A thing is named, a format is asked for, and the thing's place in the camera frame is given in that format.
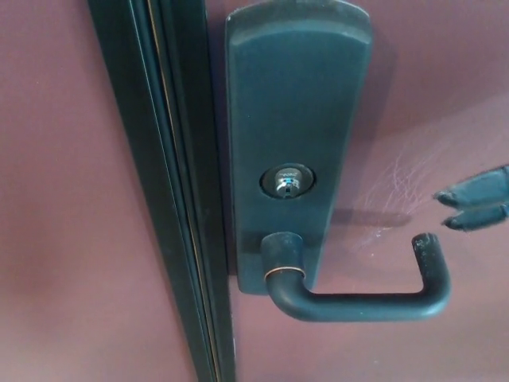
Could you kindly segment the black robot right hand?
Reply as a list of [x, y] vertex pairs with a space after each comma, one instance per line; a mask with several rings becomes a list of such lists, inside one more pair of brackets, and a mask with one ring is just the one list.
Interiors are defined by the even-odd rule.
[[449, 229], [473, 232], [501, 224], [508, 219], [508, 165], [439, 190], [433, 199], [457, 211], [442, 221]]

